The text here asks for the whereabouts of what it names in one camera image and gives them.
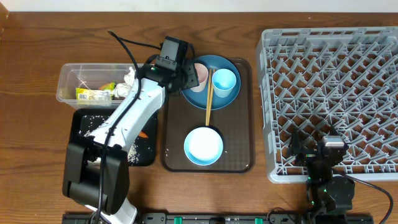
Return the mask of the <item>pink plastic cup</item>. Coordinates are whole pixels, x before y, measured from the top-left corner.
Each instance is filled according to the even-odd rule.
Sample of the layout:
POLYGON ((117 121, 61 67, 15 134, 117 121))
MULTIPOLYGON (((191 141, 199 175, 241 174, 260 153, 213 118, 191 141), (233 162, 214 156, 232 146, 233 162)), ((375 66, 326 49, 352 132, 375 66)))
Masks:
POLYGON ((191 88, 193 92, 201 92, 205 89, 208 80, 208 69, 201 63, 194 64, 198 75, 199 85, 191 88))

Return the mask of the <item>light blue plastic cup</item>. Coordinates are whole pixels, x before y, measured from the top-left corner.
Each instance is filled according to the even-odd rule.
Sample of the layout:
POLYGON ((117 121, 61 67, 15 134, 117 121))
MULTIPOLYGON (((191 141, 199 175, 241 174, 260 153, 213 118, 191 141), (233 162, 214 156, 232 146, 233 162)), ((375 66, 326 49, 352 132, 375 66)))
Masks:
POLYGON ((217 70, 212 76, 214 91, 220 98, 226 98, 232 92, 236 82, 236 75, 225 68, 217 70))

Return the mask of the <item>white paper napkin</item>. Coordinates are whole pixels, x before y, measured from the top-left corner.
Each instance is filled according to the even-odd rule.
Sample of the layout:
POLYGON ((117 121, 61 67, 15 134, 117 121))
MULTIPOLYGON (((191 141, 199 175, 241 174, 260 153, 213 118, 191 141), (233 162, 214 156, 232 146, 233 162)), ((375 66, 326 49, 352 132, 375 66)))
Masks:
POLYGON ((112 95, 115 98, 125 98, 128 96, 131 91, 131 85, 127 83, 118 83, 114 90, 112 91, 112 95))

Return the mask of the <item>light blue bowl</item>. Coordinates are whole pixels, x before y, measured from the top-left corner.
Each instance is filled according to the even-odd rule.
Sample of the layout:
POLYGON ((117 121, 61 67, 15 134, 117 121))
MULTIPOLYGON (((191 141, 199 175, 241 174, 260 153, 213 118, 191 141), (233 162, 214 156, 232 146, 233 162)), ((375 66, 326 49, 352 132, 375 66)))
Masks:
POLYGON ((208 126, 190 131, 183 144, 183 150, 190 162, 199 166, 214 164, 223 153, 221 135, 208 126))

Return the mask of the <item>orange carrot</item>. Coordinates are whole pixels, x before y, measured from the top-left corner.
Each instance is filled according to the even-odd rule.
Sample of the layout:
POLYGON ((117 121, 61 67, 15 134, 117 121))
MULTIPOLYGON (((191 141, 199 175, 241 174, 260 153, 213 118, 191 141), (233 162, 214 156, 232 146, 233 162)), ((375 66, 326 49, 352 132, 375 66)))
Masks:
POLYGON ((148 135, 147 135, 146 133, 144 133, 143 131, 141 131, 141 132, 138 134, 138 136, 139 136, 140 138, 148 138, 148 135))

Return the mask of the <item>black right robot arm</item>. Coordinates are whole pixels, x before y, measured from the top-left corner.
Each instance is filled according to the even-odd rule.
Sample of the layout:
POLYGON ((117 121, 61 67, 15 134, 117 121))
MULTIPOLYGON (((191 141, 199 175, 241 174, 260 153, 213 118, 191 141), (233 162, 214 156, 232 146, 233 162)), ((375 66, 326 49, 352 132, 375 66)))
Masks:
POLYGON ((313 148, 301 143, 299 129, 294 128, 287 154, 295 157, 295 164, 307 168, 307 199, 313 208, 306 214, 308 223, 327 219, 345 221, 345 211, 351 210, 354 182, 346 177, 333 175, 332 168, 343 160, 348 144, 330 128, 313 148))

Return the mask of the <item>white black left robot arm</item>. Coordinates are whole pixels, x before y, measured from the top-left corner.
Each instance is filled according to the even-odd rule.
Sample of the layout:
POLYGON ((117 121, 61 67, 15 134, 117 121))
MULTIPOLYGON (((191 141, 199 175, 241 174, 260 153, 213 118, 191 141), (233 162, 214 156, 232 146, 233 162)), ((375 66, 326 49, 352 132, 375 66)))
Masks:
POLYGON ((128 96, 89 136, 77 134, 80 120, 73 116, 62 192, 92 209, 87 223, 134 223, 136 208, 127 199, 131 146, 167 94, 198 85, 189 59, 158 57, 133 72, 128 96))

